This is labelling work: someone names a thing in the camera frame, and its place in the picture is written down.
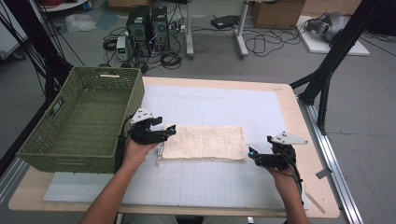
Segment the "person's left hand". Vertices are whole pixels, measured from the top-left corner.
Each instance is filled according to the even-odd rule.
[[[150,150],[155,148],[158,144],[140,145],[134,140],[128,139],[127,147],[125,149],[125,157],[122,166],[128,166],[137,169],[145,160]]]

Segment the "concrete floor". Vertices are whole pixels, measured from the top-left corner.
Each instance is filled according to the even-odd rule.
[[[63,14],[85,13],[79,9]],[[89,12],[95,21],[102,10]],[[65,34],[64,37],[87,66],[103,63],[103,37],[124,26],[118,19],[107,30]],[[287,45],[265,58],[252,53],[240,60],[239,49],[232,35],[194,33],[197,54],[193,60],[184,57],[177,70],[166,70],[168,77],[237,80],[252,82],[291,83],[315,71],[326,55],[308,53],[304,44]],[[396,53],[395,43],[371,40]],[[346,182],[365,223],[396,222],[396,170],[394,118],[396,110],[395,57],[368,44],[369,57],[347,56],[336,70],[330,89],[326,130]],[[71,50],[64,47],[67,60],[80,65]],[[111,65],[120,65],[113,60]],[[30,61],[0,63],[0,155],[11,146],[44,99]],[[160,69],[147,76],[163,77]],[[304,88],[295,90],[300,93]],[[7,208],[10,194],[0,201],[0,223],[74,223],[81,213],[16,212]],[[277,218],[256,218],[256,223],[283,223]],[[347,223],[345,216],[336,219],[312,218],[312,223]]]

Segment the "person's left arm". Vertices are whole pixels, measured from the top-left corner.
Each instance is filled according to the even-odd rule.
[[[121,168],[91,204],[79,223],[111,224],[114,222],[122,198],[134,173],[145,160],[149,151],[155,146],[156,144],[138,145],[133,140],[129,140]]]

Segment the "cream fabric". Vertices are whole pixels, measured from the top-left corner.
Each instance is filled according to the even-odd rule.
[[[177,125],[162,159],[243,161],[247,154],[242,127]]]

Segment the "wicker basket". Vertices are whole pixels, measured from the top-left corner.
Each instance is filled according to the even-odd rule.
[[[138,69],[73,68],[17,156],[45,172],[114,173],[122,122],[144,92]]]

